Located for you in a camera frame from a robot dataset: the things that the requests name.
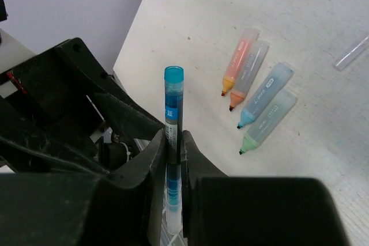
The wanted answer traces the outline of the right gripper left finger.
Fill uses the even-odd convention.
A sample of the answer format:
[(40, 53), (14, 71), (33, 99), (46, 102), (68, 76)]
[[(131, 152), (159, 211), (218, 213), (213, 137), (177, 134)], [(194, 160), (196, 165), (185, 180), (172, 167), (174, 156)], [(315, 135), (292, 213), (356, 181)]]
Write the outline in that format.
[(165, 132), (107, 174), (1, 174), (2, 245), (159, 245)]

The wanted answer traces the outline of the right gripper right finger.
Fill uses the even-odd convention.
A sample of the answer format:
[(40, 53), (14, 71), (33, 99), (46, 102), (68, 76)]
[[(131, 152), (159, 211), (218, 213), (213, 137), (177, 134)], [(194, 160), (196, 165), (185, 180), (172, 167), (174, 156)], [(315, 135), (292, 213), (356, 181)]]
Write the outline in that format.
[(309, 177), (229, 177), (182, 134), (189, 245), (349, 245), (328, 189)]

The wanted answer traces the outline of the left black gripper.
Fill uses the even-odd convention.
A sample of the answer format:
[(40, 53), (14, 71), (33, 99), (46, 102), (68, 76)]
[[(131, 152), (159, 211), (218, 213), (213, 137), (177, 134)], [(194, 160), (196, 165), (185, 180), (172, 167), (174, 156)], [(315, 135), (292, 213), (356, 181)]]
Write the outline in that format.
[(165, 135), (79, 37), (1, 70), (1, 164), (20, 172), (110, 173), (133, 138)]

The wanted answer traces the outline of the blue capped pen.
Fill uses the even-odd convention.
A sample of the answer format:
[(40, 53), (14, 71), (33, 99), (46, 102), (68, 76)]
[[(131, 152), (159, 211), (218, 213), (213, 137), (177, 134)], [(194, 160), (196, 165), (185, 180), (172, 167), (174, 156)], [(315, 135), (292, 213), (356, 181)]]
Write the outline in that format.
[(168, 142), (166, 165), (166, 222), (170, 234), (179, 234), (182, 225), (180, 144), (183, 126), (184, 69), (164, 70), (165, 136)]

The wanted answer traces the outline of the blue highlighter pen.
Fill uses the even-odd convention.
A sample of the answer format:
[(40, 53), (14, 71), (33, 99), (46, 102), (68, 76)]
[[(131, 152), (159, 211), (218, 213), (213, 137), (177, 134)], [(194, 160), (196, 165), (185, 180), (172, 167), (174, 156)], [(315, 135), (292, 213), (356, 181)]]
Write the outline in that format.
[(275, 95), (291, 79), (293, 74), (294, 70), (289, 64), (283, 62), (276, 64), (243, 107), (237, 129), (255, 122)]

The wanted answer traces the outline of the green highlighter pen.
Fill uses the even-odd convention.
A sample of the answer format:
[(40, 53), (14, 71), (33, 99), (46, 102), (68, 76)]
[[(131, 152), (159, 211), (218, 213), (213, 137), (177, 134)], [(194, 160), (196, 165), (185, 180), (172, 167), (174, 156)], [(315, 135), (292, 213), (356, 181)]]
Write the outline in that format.
[(258, 148), (296, 104), (297, 97), (282, 89), (245, 132), (239, 154)]

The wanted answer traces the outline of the orange highlighter pen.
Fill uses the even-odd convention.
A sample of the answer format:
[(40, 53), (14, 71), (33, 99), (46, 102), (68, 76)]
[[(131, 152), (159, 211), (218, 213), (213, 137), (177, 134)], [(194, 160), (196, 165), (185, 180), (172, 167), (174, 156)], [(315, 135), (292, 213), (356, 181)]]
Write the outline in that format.
[(251, 46), (230, 92), (230, 111), (245, 100), (268, 50), (269, 43), (265, 41), (258, 40)]

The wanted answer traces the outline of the yellow highlighter pen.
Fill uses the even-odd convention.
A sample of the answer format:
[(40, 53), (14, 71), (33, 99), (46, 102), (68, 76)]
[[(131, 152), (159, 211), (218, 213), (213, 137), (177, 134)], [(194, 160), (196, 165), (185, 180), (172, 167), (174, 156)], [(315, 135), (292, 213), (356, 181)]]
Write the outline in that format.
[(234, 86), (236, 78), (243, 66), (244, 60), (255, 41), (259, 37), (259, 30), (246, 28), (235, 47), (232, 58), (225, 70), (222, 80), (221, 96), (225, 96)]

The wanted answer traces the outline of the clear teal pen cap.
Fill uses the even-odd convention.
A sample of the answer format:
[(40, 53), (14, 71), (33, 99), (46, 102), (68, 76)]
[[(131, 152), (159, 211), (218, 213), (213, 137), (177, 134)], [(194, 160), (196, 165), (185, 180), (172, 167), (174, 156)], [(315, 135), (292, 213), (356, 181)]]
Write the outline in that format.
[(350, 65), (361, 53), (368, 48), (368, 35), (365, 35), (358, 42), (355, 42), (349, 47), (348, 51), (343, 53), (333, 63), (333, 67), (338, 71), (343, 71), (348, 65)]

